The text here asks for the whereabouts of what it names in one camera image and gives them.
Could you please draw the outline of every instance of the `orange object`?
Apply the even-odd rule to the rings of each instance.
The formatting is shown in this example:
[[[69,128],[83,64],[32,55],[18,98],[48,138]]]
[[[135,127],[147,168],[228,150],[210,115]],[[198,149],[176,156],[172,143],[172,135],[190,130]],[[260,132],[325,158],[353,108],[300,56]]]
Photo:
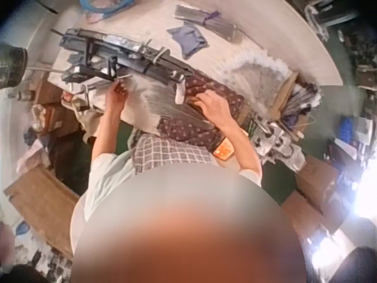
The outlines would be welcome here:
[[[249,136],[248,133],[246,133],[244,130],[242,132],[245,134],[245,136]],[[228,140],[228,138],[225,138],[222,143],[217,147],[217,149],[213,152],[213,155],[217,158],[226,161],[229,159],[234,153],[234,147],[232,143]]]

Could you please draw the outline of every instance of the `plaid shorts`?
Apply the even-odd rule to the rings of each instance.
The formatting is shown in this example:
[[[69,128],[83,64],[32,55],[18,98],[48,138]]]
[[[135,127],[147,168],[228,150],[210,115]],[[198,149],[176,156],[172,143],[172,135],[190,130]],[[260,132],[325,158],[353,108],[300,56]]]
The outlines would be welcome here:
[[[136,174],[139,174],[165,164],[211,164],[211,155],[205,147],[192,146],[146,133],[133,148],[133,163]]]

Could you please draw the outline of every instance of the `blue hose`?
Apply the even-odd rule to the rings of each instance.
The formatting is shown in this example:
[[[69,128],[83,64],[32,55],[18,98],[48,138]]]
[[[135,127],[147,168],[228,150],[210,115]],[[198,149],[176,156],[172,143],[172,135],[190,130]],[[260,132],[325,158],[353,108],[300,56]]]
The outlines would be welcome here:
[[[135,0],[124,0],[115,6],[111,6],[108,8],[96,8],[91,5],[90,0],[80,0],[80,4],[84,10],[93,12],[93,13],[101,13],[101,14],[113,14],[120,9],[126,8],[130,5],[133,5]]]

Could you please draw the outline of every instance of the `brown patterned fabric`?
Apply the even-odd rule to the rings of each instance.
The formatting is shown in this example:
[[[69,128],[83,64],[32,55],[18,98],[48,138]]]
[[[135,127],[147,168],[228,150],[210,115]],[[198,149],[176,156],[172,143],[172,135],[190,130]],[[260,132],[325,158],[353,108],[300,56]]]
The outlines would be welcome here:
[[[230,114],[241,124],[248,113],[244,97],[220,84],[204,74],[196,71],[186,80],[186,97],[194,97],[206,90],[213,90],[224,97],[230,107]],[[162,137],[168,137],[178,142],[185,142],[193,146],[204,146],[209,152],[214,152],[223,141],[224,136],[219,129],[202,129],[183,119],[161,118],[157,130]]]

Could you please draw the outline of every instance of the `patterned fabric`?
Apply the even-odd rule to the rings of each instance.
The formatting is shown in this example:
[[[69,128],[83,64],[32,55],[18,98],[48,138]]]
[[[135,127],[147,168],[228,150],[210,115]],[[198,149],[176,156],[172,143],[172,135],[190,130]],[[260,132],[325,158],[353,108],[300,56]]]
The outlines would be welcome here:
[[[154,134],[143,134],[133,148],[136,174],[173,163],[211,164],[211,155],[205,147],[192,146]]]
[[[217,83],[204,74],[196,71],[186,80],[186,97],[194,97],[206,90],[213,90],[224,97],[230,107],[232,117],[242,124],[250,108],[244,102],[244,97],[238,95],[223,84]],[[223,141],[224,136],[219,129],[202,129],[183,119],[161,118],[157,130],[162,137],[168,137],[178,142],[185,142],[193,146],[204,146],[209,152],[214,152]]]

